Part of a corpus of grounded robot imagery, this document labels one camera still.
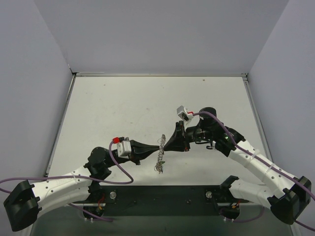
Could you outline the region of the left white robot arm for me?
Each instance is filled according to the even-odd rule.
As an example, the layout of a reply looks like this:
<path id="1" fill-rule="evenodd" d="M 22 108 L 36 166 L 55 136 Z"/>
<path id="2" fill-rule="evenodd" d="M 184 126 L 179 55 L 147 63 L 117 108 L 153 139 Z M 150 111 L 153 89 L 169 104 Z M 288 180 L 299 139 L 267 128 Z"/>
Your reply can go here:
<path id="1" fill-rule="evenodd" d="M 40 216 L 64 205 L 100 200 L 104 195 L 100 183 L 108 182 L 110 167 L 120 167 L 128 161 L 140 165 L 141 160 L 159 150 L 159 146 L 123 138 L 115 138 L 112 144 L 117 149 L 95 147 L 86 164 L 63 176 L 44 177 L 35 183 L 21 177 L 3 203 L 12 231 L 21 231 Z"/>

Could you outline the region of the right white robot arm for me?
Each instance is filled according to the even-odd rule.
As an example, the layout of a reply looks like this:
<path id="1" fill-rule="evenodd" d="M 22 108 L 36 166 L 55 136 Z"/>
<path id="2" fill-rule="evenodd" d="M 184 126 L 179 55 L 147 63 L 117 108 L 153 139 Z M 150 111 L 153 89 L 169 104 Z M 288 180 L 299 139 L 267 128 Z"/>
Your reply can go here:
<path id="1" fill-rule="evenodd" d="M 233 198 L 268 208 L 277 219 L 288 225 L 295 223 L 314 199 L 309 179 L 298 178 L 278 167 L 243 135 L 225 126 L 217 118 L 214 108 L 207 107 L 194 113 L 180 106 L 177 115 L 181 120 L 175 124 L 175 131 L 164 151 L 186 152 L 191 143 L 203 142 L 242 165 L 263 183 L 255 185 L 238 177 L 229 177 L 222 187 L 226 187 Z"/>

